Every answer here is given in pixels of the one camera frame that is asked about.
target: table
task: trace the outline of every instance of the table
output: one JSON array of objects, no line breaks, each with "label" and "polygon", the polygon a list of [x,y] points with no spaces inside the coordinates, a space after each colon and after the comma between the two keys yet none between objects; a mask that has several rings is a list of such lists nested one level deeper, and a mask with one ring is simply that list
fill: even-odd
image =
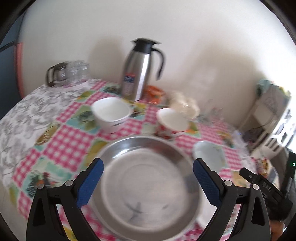
[{"label": "table", "polygon": [[[0,178],[22,216],[28,218],[38,184],[60,186],[85,170],[108,142],[131,134],[153,133],[159,107],[145,100],[127,101],[134,108],[133,114],[116,133],[106,134],[95,124],[90,105],[118,93],[118,85],[97,79],[64,89],[43,85],[0,121]],[[206,140],[216,144],[223,150],[228,166],[219,175],[233,180],[242,167],[254,172],[255,164],[225,138],[229,136],[228,127],[220,120],[211,126],[193,121],[191,128],[172,142],[191,157],[196,142]],[[99,223],[88,205],[81,210],[102,241],[118,240]],[[69,239],[75,240],[61,205],[58,211]],[[224,233],[224,240],[230,234],[236,213]],[[201,233],[202,229],[195,224],[179,240],[196,240]]]}]

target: checkered tablecloth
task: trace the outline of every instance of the checkered tablecloth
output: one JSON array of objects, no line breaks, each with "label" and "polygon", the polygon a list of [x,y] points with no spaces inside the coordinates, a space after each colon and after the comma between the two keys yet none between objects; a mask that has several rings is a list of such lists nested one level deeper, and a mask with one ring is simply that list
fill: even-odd
[{"label": "checkered tablecloth", "polygon": [[[156,127],[156,112],[159,107],[147,104],[143,100],[128,102],[134,108],[134,112],[121,130],[106,134],[100,129],[94,122],[90,105],[96,100],[117,95],[118,90],[117,85],[98,81],[59,114],[36,141],[28,155],[18,164],[9,186],[9,193],[21,215],[28,218],[38,184],[54,187],[62,185],[68,179],[75,179],[108,142],[123,136],[151,132]],[[192,147],[198,141],[206,140],[219,145],[228,166],[222,169],[219,175],[222,179],[232,179],[232,171],[240,170],[243,163],[237,150],[228,146],[221,138],[220,133],[228,131],[227,125],[222,121],[217,121],[212,126],[198,122],[192,122],[192,125],[195,128],[176,137],[172,142],[189,156],[192,156]],[[102,241],[119,240],[100,224],[88,205],[83,206],[81,210]],[[58,211],[69,239],[75,240],[63,208],[59,206]],[[233,221],[229,223],[229,230],[232,225]],[[222,237],[223,240],[229,236],[229,230]],[[202,229],[195,224],[179,241],[196,240],[201,233]]]}]

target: white wall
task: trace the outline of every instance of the white wall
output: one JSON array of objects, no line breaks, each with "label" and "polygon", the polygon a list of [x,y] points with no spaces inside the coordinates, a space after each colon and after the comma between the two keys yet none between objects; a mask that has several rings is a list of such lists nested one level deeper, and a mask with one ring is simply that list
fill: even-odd
[{"label": "white wall", "polygon": [[238,125],[255,99],[256,82],[295,81],[296,47],[280,21],[259,0],[37,0],[21,31],[23,82],[28,94],[44,83],[50,66],[86,60],[94,77],[118,81],[130,42],[162,42],[162,79],[200,107],[214,98]]}]

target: human hand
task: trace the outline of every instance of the human hand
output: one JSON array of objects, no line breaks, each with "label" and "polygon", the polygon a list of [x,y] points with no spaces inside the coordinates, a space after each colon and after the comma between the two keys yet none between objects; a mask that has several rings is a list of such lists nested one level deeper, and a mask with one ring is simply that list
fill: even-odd
[{"label": "human hand", "polygon": [[284,223],[277,220],[269,220],[271,241],[277,241],[284,232]]}]

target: thermos label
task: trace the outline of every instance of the thermos label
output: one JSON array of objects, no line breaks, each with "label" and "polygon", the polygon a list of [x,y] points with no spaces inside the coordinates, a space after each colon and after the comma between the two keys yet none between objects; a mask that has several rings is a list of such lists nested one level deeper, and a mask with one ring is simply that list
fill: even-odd
[{"label": "thermos label", "polygon": [[133,85],[135,83],[134,74],[126,74],[123,80],[122,95],[128,97],[133,93]]}]

